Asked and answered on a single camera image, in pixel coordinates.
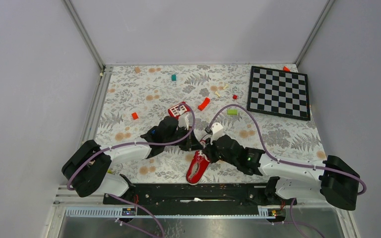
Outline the red canvas sneaker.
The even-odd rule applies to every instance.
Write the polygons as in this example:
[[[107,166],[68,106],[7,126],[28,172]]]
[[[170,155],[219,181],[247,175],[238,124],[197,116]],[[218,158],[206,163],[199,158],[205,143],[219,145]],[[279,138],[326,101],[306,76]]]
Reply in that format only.
[[[187,182],[190,185],[197,185],[210,163],[210,159],[202,150],[196,151],[186,174]]]

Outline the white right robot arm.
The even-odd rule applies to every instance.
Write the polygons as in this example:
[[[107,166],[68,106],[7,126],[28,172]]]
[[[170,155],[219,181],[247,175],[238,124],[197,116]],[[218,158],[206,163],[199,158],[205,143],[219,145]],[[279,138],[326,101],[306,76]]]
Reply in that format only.
[[[227,162],[246,175],[266,176],[263,193],[256,196],[262,205],[288,205],[292,199],[325,200],[330,205],[354,211],[359,174],[342,159],[297,163],[294,159],[274,159],[262,149],[244,147],[227,135],[206,142],[202,150],[208,160]]]

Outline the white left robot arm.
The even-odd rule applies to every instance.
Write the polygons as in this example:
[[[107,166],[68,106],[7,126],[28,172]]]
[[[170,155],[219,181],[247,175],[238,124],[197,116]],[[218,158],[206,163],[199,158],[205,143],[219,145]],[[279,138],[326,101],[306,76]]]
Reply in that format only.
[[[121,203],[130,203],[134,197],[131,183],[125,176],[110,174],[110,166],[155,157],[166,146],[177,146],[183,151],[201,150],[203,146],[187,119],[186,115],[178,119],[166,116],[133,142],[106,149],[101,149],[95,140],[84,142],[62,167],[68,188],[79,197],[88,197],[97,192],[111,193]]]

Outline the red white window brick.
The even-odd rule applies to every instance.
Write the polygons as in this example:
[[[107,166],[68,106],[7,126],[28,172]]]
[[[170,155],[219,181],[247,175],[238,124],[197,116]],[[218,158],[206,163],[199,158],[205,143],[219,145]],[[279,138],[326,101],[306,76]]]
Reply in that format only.
[[[167,109],[169,116],[174,117],[176,119],[178,119],[181,115],[187,113],[188,111],[189,108],[185,102],[181,102]]]

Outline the small orange cube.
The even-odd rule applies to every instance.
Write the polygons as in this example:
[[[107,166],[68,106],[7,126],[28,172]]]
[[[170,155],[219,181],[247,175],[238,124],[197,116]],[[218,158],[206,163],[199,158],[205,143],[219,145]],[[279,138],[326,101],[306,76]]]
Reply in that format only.
[[[137,113],[132,113],[131,116],[132,116],[133,120],[139,119],[139,116]]]

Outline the green rectangular block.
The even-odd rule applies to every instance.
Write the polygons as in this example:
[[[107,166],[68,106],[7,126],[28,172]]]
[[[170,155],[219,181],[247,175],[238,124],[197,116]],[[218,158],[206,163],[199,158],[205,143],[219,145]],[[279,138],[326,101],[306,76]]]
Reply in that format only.
[[[227,114],[232,115],[232,116],[237,116],[238,115],[238,110],[237,109],[228,109]]]

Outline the floral patterned table mat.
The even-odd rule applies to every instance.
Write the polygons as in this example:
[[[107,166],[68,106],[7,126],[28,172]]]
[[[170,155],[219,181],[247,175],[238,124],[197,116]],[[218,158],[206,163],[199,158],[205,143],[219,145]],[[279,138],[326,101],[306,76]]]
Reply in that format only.
[[[95,140],[104,148],[131,142],[158,125],[168,108],[186,102],[196,115],[197,138],[207,137],[205,128],[214,119],[244,147],[266,148],[275,157],[324,160],[326,153],[313,120],[245,113],[250,74],[250,65],[238,64],[116,66]],[[206,97],[210,103],[200,111],[197,107]],[[239,113],[228,115],[228,109]],[[139,119],[133,120],[132,113]]]

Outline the orange red curved block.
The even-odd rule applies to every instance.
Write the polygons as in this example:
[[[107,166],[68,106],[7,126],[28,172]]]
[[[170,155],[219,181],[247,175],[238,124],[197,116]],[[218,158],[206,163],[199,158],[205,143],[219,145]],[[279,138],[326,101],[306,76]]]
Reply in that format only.
[[[204,101],[197,107],[200,111],[203,111],[210,103],[210,98],[206,97]]]

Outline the black grey chessboard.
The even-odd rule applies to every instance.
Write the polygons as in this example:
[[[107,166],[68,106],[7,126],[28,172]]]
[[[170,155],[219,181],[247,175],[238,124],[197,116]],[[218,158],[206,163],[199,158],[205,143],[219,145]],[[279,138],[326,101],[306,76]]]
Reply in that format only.
[[[247,110],[310,121],[308,76],[298,72],[252,66]]]

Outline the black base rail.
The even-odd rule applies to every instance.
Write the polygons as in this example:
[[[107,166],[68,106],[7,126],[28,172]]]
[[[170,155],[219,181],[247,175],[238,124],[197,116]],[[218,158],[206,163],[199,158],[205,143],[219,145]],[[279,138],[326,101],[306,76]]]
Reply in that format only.
[[[166,216],[259,216],[260,208],[292,202],[265,183],[136,183],[121,198]]]

